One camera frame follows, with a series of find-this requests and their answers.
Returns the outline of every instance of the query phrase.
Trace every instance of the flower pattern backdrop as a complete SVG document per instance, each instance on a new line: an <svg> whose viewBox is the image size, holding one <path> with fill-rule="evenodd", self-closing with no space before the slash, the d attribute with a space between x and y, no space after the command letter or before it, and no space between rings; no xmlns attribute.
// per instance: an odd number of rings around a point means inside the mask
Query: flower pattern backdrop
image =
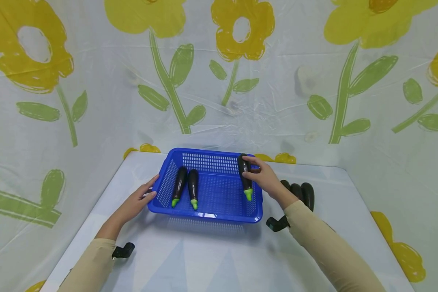
<svg viewBox="0 0 438 292"><path fill-rule="evenodd" d="M0 0L0 291L39 291L123 160L174 147L346 169L438 291L438 0Z"/></svg>

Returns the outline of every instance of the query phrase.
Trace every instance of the finger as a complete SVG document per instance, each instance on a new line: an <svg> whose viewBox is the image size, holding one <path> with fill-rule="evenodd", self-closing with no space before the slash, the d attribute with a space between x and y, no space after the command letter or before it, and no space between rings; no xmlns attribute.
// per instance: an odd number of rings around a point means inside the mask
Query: finger
<svg viewBox="0 0 438 292"><path fill-rule="evenodd" d="M146 205L148 205L149 202L151 202L157 195L157 192L152 191L151 193L146 194L146 196L142 197L141 200L139 201L141 208L145 207Z"/></svg>
<svg viewBox="0 0 438 292"><path fill-rule="evenodd" d="M259 178L258 173L252 173L252 172L243 172L242 176L246 179L250 179L252 181L256 181Z"/></svg>
<svg viewBox="0 0 438 292"><path fill-rule="evenodd" d="M152 179L150 179L146 184L140 185L140 187L134 192L139 196L146 194L146 192L151 188L156 180L159 178L159 174L155 175Z"/></svg>
<svg viewBox="0 0 438 292"><path fill-rule="evenodd" d="M250 169L250 172L252 172L252 173L260 173L261 172L261 168L252 168L252 169Z"/></svg>
<svg viewBox="0 0 438 292"><path fill-rule="evenodd" d="M243 160L251 162L253 165L258 165L260 168L263 168L263 166L266 166L267 164L259 159L258 157L253 156L242 156Z"/></svg>

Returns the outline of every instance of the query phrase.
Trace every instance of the white table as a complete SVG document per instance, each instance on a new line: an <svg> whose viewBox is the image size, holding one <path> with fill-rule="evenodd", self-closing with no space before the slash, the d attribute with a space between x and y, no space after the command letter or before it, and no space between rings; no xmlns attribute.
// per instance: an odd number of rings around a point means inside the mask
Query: white table
<svg viewBox="0 0 438 292"><path fill-rule="evenodd" d="M161 168L166 154L131 152L66 249L41 292L55 292L106 219ZM309 182L314 212L367 261L388 292L413 292L355 186L336 167L270 163L279 179ZM143 210L120 233L132 242L117 259L103 292L330 292L329 281L287 230L272 232L266 219L283 216L263 192L263 218L234 225L175 218Z"/></svg>

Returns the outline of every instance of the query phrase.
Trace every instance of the blue plastic basket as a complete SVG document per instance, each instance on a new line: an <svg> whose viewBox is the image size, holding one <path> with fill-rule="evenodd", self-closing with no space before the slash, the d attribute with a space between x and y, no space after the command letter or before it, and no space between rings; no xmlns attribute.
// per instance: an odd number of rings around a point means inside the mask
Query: blue plastic basket
<svg viewBox="0 0 438 292"><path fill-rule="evenodd" d="M160 177L152 187L157 196L148 204L151 212L167 215L211 218L226 221L256 223L263 216L262 190L253 182L252 200L243 193L238 174L240 153L174 148L165 159ZM198 170L198 209L190 204L188 185L175 208L171 206L177 170Z"/></svg>

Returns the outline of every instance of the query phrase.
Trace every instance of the beige sleeve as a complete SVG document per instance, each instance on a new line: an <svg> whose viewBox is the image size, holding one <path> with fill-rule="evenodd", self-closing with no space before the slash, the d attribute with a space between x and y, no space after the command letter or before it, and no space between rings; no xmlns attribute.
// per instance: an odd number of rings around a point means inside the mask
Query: beige sleeve
<svg viewBox="0 0 438 292"><path fill-rule="evenodd" d="M99 292L114 267L114 250L114 240L93 239L58 292Z"/></svg>
<svg viewBox="0 0 438 292"><path fill-rule="evenodd" d="M369 265L302 201L284 213L290 233L319 265L338 292L385 292Z"/></svg>

